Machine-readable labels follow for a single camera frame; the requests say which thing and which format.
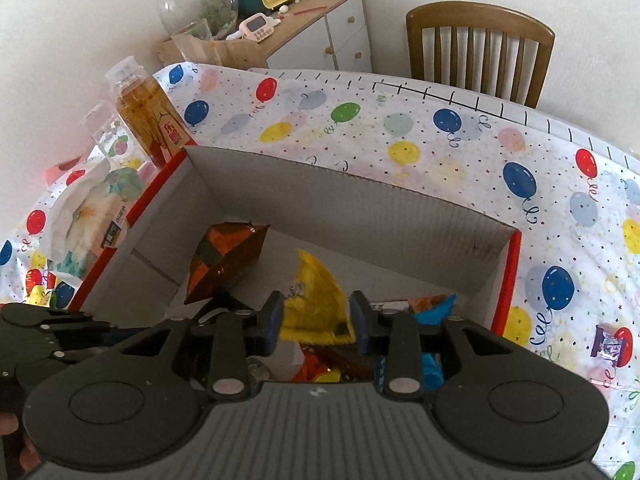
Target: hand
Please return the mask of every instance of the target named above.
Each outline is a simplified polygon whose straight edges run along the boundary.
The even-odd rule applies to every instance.
[[[0,413],[0,436],[11,435],[19,428],[18,417],[13,413]],[[33,442],[26,436],[24,437],[24,445],[24,449],[20,452],[20,465],[25,471],[30,471],[40,463],[40,459],[33,447]]]

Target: yellow snack bag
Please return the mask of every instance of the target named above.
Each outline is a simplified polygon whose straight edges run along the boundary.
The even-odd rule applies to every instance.
[[[298,250],[300,270],[284,301],[280,339],[316,345],[355,341],[347,299],[320,260]]]

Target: black ribbed plate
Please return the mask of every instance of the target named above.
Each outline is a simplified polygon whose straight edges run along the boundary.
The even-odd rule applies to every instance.
[[[43,464],[31,480],[603,480],[591,463],[514,471],[480,462],[444,440],[414,402],[370,383],[267,383],[246,402],[219,404],[183,448],[116,473]]]

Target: device screen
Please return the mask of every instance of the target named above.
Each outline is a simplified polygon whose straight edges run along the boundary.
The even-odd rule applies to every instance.
[[[261,27],[264,27],[267,24],[267,21],[262,17],[258,16],[255,20],[251,20],[246,24],[246,28],[248,28],[251,32],[255,32]]]

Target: pink toy phone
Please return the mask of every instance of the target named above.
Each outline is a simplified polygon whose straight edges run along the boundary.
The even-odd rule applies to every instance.
[[[280,23],[280,20],[258,12],[258,14],[254,14],[244,20],[244,22],[241,22],[238,29],[242,32],[244,38],[260,43],[273,34],[273,27],[278,23]]]

